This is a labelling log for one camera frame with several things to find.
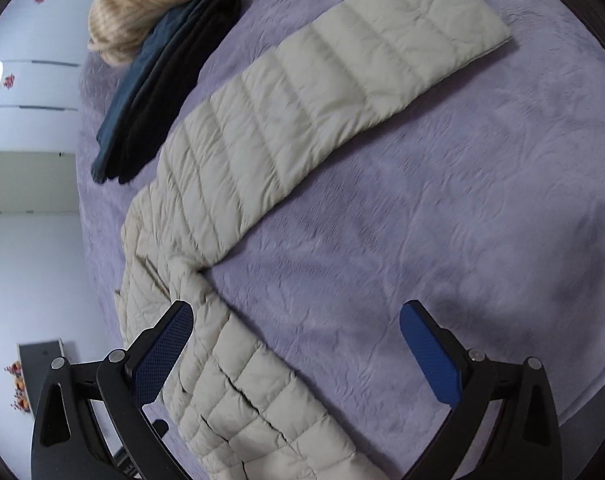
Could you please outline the cream quilted puffer jacket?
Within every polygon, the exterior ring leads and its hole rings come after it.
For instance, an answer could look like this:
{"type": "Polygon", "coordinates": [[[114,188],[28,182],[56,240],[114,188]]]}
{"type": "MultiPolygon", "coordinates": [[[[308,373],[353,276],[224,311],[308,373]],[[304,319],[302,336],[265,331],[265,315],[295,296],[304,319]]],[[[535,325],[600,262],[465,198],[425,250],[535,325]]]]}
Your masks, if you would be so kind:
{"type": "Polygon", "coordinates": [[[204,271],[336,148],[509,36],[482,0],[343,0],[212,93],[161,148],[121,229],[116,307],[132,342],[171,301],[192,306],[155,401],[211,478],[381,477],[204,271]]]}

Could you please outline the folded blue jeans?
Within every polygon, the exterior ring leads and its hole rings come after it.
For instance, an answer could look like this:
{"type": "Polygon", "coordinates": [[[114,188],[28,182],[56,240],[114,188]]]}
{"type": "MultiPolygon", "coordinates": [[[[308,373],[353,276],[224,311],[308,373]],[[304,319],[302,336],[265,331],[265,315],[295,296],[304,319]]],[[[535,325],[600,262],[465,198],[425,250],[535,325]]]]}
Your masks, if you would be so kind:
{"type": "Polygon", "coordinates": [[[139,53],[120,81],[101,127],[96,133],[98,153],[91,165],[91,177],[97,184],[112,180],[108,175],[109,158],[116,151],[119,130],[127,122],[133,102],[152,73],[162,52],[173,36],[188,19],[191,3],[182,4],[168,11],[144,39],[139,53]]]}

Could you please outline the folded black garment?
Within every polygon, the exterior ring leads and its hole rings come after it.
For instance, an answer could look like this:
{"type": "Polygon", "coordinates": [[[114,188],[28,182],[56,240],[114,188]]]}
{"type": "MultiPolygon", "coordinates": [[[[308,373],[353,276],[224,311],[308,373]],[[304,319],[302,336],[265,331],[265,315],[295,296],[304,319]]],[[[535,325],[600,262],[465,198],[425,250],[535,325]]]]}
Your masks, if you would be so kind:
{"type": "Polygon", "coordinates": [[[240,18],[240,0],[191,0],[188,19],[169,42],[120,128],[108,175],[133,180],[168,138],[199,73],[240,18]]]}

